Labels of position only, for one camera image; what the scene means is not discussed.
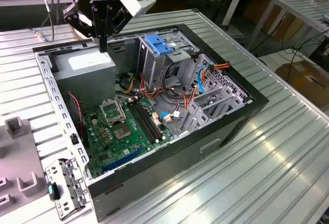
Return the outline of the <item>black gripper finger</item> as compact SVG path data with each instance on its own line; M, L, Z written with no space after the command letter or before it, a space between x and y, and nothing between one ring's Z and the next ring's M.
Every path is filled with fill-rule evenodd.
M103 27L99 19L99 9L91 3L72 3L64 9L64 21L87 38L92 38L102 52Z
M125 7L118 10L111 6L107 7L104 35L102 37L102 52L107 52L107 40L113 34L118 34L131 19L132 15Z

